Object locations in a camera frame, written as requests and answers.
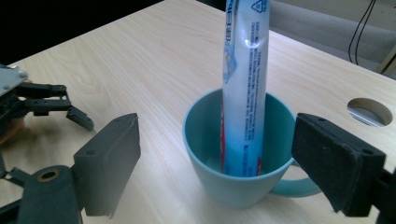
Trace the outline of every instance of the mug rim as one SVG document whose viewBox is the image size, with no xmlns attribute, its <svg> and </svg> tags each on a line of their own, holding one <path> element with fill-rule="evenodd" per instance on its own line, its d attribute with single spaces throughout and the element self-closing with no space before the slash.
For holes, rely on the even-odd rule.
<svg viewBox="0 0 396 224">
<path fill-rule="evenodd" d="M 258 180 L 258 179 L 264 179 L 266 177 L 269 176 L 273 176 L 276 175 L 280 172 L 282 172 L 283 170 L 287 170 L 288 167 L 290 167 L 294 162 L 294 158 L 291 157 L 287 162 L 285 162 L 283 165 L 281 165 L 280 167 L 278 167 L 277 169 L 275 169 L 274 171 L 271 171 L 270 173 L 266 173 L 266 174 L 262 174 L 262 175 L 256 175 L 256 176 L 234 176 L 234 175 L 226 175 L 223 174 L 219 171 L 215 171 L 212 168 L 209 168 L 207 165 L 205 165 L 201 160 L 199 160 L 196 155 L 192 152 L 190 145 L 188 144 L 187 141 L 187 137 L 186 137 L 186 123 L 187 123 L 187 118 L 192 110 L 192 108 L 202 99 L 204 99 L 207 95 L 212 94 L 216 91 L 221 91 L 222 88 L 219 89 L 215 89 L 213 91 L 207 92 L 206 94 L 202 95 L 201 97 L 199 97 L 197 100 L 195 100 L 189 107 L 189 109 L 187 110 L 186 115 L 184 116 L 183 119 L 183 127 L 182 127 L 182 132 L 183 132 L 183 141 L 184 141 L 184 145 L 185 148 L 187 149 L 187 152 L 189 153 L 189 156 L 191 158 L 194 158 L 194 160 L 199 164 L 200 167 L 203 167 L 207 172 L 209 172 L 212 175 L 216 175 L 218 177 L 221 178 L 225 178 L 225 179 L 229 179 L 229 180 L 237 180 L 237 181 L 254 181 L 254 180 Z M 290 112 L 292 118 L 294 119 L 294 122 L 296 120 L 296 116 L 294 115 L 294 113 L 292 112 L 292 110 L 290 109 L 290 107 L 288 105 L 286 105 L 282 100 L 280 100 L 278 97 L 274 96 L 272 93 L 267 92 L 267 95 L 270 95 L 271 97 L 273 97 L 274 99 L 276 99 L 277 101 L 279 101 L 283 106 L 286 107 L 286 109 Z"/>
</svg>

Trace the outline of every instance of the wooden table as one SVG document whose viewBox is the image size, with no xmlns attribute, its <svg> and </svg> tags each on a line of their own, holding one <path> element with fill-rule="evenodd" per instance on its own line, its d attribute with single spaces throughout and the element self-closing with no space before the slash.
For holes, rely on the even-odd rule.
<svg viewBox="0 0 396 224">
<path fill-rule="evenodd" d="M 246 210 L 209 198 L 182 139 L 184 116 L 198 97 L 221 87 L 224 13 L 191 0 L 166 0 L 16 62 L 37 83 L 64 84 L 74 106 L 95 122 L 87 132 L 53 112 L 26 117 L 26 128 L 2 146 L 8 169 L 30 174 L 73 155 L 115 117 L 139 116 L 142 156 L 116 215 L 84 223 L 374 223 L 335 214 L 323 194 L 266 196 Z M 283 35 L 270 34 L 267 90 L 295 112 L 329 119 L 388 154 L 396 166 L 396 122 L 382 128 L 353 119 L 347 104 L 370 98 L 396 112 L 396 82 Z M 292 171 L 294 177 L 298 171 Z M 0 205 L 21 197 L 0 181 Z"/>
</svg>

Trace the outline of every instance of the mug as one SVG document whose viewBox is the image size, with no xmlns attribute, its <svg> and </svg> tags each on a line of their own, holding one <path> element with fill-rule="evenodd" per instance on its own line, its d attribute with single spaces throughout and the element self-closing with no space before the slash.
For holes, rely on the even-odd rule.
<svg viewBox="0 0 396 224">
<path fill-rule="evenodd" d="M 232 208 L 248 208 L 271 192 L 287 197 L 305 197 L 320 193 L 309 178 L 281 179 L 288 168 L 297 164 L 291 156 L 295 116 L 270 93 L 265 97 L 262 174 L 238 177 L 220 172 L 221 89 L 198 99 L 183 123 L 184 144 L 205 192 Z"/>
</svg>

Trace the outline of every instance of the mug handle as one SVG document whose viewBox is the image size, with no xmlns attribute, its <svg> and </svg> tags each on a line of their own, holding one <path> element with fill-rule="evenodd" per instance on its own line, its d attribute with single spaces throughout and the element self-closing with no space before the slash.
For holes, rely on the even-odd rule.
<svg viewBox="0 0 396 224">
<path fill-rule="evenodd" d="M 294 161 L 292 165 L 300 166 L 297 161 Z M 311 178 L 307 177 L 297 180 L 280 179 L 271 189 L 271 193 L 291 198 L 302 198 L 321 193 L 321 190 Z"/>
</svg>

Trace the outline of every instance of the toothpaste tube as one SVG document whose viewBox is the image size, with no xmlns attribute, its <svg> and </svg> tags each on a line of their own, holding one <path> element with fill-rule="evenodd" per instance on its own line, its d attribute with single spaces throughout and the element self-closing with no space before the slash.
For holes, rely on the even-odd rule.
<svg viewBox="0 0 396 224">
<path fill-rule="evenodd" d="M 269 0 L 227 0 L 221 171 L 259 175 L 262 165 Z"/>
</svg>

